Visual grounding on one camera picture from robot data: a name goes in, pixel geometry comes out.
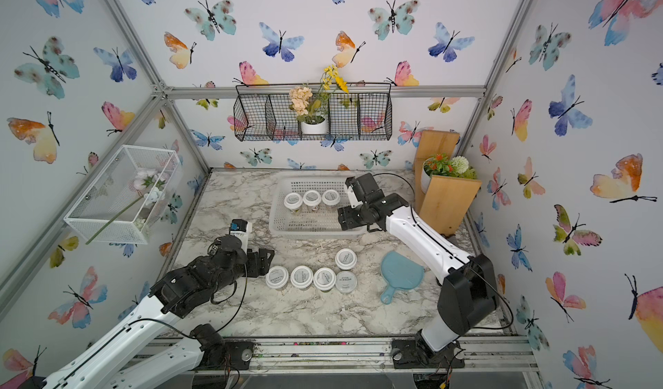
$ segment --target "white wire basket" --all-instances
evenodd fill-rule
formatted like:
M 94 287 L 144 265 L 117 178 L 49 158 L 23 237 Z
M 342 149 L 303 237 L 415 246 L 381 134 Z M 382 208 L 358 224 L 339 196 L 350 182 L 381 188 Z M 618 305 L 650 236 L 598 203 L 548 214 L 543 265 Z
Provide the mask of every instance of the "white wire basket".
M 366 232 L 366 228 L 359 227 L 352 230 L 342 230 L 338 222 L 336 209 L 350 205 L 347 198 L 346 178 L 284 178 L 278 183 L 274 193 L 272 209 L 269 212 L 269 230 L 272 235 L 286 236 L 291 239 L 352 239 Z M 306 205 L 292 213 L 283 204 L 286 195 L 292 192 L 304 195 L 307 191 L 318 191 L 321 195 L 329 190 L 337 191 L 341 201 L 333 209 L 320 203 L 318 211 L 312 212 Z
M 118 212 L 139 197 L 120 216 L 114 219 L 94 242 L 121 244 L 147 244 L 149 228 L 161 218 L 181 178 L 180 160 L 173 150 L 123 145 L 113 155 L 92 186 L 78 198 L 64 221 L 86 240 L 90 239 Z M 154 180 L 167 178 L 157 189 L 152 185 L 138 191 L 134 180 L 139 171 L 154 171 Z M 143 197 L 145 193 L 157 194 L 153 204 Z

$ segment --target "flower stem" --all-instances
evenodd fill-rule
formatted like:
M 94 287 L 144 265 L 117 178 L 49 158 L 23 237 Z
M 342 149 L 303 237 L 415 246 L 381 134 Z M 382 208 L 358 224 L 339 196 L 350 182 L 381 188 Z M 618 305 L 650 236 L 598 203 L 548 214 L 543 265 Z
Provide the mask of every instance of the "flower stem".
M 124 208 L 124 209 L 122 209 L 121 211 L 119 211 L 119 212 L 117 213 L 117 215 L 115 215 L 114 217 L 111 218 L 111 220 L 109 220 L 108 222 L 106 222 L 106 223 L 104 224 L 104 226 L 101 227 L 101 228 L 95 233 L 95 235 L 92 235 L 92 237 L 91 237 L 90 239 L 88 239 L 88 240 L 87 240 L 87 243 L 85 243 L 85 244 L 86 244 L 86 245 L 89 245 L 89 244 L 90 244 L 90 243 L 91 243 L 91 242 L 97 237 L 97 235 L 99 235 L 100 233 L 102 233 L 102 231 L 108 227 L 108 225 L 112 224 L 112 222 L 113 222 L 115 219 L 119 218 L 121 214 L 123 214 L 125 211 L 127 211 L 130 207 L 132 207 L 133 205 L 135 205 L 135 204 L 136 204 L 138 201 L 140 201 L 141 199 L 143 199 L 143 196 L 142 196 L 142 195 L 138 196 L 138 198 L 137 198 L 134 202 L 129 203 L 129 204 L 126 206 L 126 208 Z

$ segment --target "black wire basket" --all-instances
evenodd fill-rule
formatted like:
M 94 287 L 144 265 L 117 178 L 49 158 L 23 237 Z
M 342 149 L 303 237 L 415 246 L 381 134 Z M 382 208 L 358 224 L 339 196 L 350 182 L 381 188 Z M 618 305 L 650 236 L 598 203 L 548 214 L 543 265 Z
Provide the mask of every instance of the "black wire basket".
M 294 84 L 237 86 L 234 107 L 235 136 L 239 141 L 265 140 L 389 140 L 391 138 L 391 85 L 369 83 L 364 91 L 348 83 L 349 94 L 336 91 L 327 99 L 326 134 L 302 134 L 300 122 L 290 108 L 289 90 Z M 384 90 L 374 87 L 383 86 Z M 261 93 L 265 87 L 278 87 L 283 92 Z M 309 100 L 315 102 L 317 94 Z

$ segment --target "white lid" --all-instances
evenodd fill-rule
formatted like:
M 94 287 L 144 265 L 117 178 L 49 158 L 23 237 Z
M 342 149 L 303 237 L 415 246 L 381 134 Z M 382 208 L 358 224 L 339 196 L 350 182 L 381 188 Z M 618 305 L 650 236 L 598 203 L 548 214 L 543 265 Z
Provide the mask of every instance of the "white lid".
M 336 276 L 336 288 L 343 293 L 352 293 L 357 288 L 357 277 L 350 271 L 341 271 Z
M 322 202 L 322 197 L 318 191 L 308 191 L 304 194 L 304 204 L 306 206 L 318 206 Z
M 304 265 L 300 265 L 290 273 L 290 282 L 297 288 L 306 288 L 313 282 L 313 271 Z
M 329 206 L 338 205 L 338 202 L 340 201 L 341 201 L 341 195 L 338 194 L 338 192 L 336 192 L 333 189 L 325 191 L 325 193 L 322 194 L 322 202 L 324 202 L 325 205 Z
M 283 199 L 283 205 L 288 209 L 297 209 L 302 206 L 302 195 L 296 192 L 286 194 L 285 199 Z
M 341 269 L 353 269 L 357 265 L 357 254 L 352 249 L 343 248 L 336 253 L 336 265 Z
M 281 288 L 288 282 L 288 270 L 279 265 L 275 265 L 269 269 L 265 276 L 267 286 L 274 290 Z
M 334 288 L 336 284 L 336 273 L 331 268 L 320 268 L 313 276 L 313 285 L 320 291 Z

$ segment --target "marble table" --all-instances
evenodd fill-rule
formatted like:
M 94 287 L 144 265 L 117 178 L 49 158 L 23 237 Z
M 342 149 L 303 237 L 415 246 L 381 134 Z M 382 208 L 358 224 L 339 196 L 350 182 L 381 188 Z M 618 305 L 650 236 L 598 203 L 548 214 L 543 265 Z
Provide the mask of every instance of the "marble table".
M 334 289 L 322 293 L 313 286 L 298 290 L 292 284 L 282 290 L 272 290 L 265 279 L 249 278 L 244 302 L 236 318 L 222 330 L 224 336 L 352 336 L 413 334 L 424 327 L 437 310 L 440 287 L 435 275 L 426 267 L 424 281 L 415 290 L 399 291 L 391 304 L 381 303 L 379 296 L 386 282 L 380 274 L 380 262 L 392 250 L 400 252 L 420 265 L 419 257 L 400 240 L 388 233 L 363 233 L 352 240 L 293 240 L 272 236 L 269 231 L 269 212 L 274 188 L 278 182 L 277 170 L 215 171 L 205 186 L 190 227 L 174 262 L 174 268 L 186 265 L 195 257 L 205 255 L 217 236 L 228 233 L 232 219 L 240 218 L 253 223 L 249 247 L 269 248 L 276 251 L 272 265 L 281 265 L 289 272 L 299 265 L 312 270 L 328 267 L 335 272 L 334 257 L 341 248 L 357 253 L 357 265 L 352 272 L 359 285 L 351 294 Z M 291 171 L 292 177 L 328 175 L 348 177 L 349 171 Z M 411 171 L 395 171 L 414 183 Z M 407 201 L 414 197 L 410 187 L 400 178 L 389 175 L 376 177 L 385 194 L 396 192 Z M 461 226 L 456 233 L 460 248 L 471 250 L 467 230 Z M 230 296 L 232 287 L 217 293 L 216 300 Z M 244 293 L 244 278 L 238 280 L 236 294 L 220 305 L 209 303 L 197 307 L 178 323 L 190 331 L 201 323 L 215 328 L 225 324 L 237 310 Z M 481 325 L 499 327 L 496 313 Z

